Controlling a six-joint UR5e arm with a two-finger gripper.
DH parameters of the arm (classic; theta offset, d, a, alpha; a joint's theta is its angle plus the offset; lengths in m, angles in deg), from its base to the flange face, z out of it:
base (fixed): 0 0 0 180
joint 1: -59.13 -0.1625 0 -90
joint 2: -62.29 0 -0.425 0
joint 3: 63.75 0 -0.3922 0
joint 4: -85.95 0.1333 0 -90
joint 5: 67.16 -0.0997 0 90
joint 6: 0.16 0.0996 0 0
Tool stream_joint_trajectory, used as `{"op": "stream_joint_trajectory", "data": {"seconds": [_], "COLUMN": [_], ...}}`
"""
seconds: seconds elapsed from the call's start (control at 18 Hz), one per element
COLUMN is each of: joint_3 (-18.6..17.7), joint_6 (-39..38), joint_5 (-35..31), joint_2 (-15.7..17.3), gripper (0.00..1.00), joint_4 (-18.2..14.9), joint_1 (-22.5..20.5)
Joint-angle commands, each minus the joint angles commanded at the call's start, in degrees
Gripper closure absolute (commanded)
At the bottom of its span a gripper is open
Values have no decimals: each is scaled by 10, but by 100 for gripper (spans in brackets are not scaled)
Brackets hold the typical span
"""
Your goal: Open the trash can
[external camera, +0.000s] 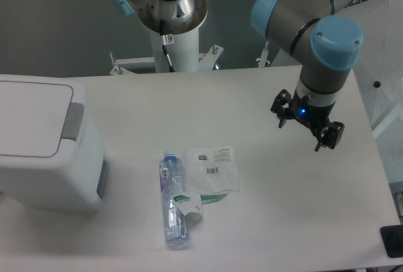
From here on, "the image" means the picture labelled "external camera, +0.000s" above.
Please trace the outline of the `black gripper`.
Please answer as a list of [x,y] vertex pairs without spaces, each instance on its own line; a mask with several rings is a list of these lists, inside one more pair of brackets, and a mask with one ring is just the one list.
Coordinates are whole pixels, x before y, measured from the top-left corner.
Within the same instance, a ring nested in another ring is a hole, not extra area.
[[333,107],[334,103],[323,107],[311,106],[302,101],[296,91],[292,98],[286,89],[282,89],[274,99],[271,112],[279,119],[279,128],[282,128],[287,120],[296,119],[305,127],[316,130],[314,137],[317,139],[317,145],[314,151],[318,152],[321,147],[334,149],[343,135],[343,123],[329,122]]

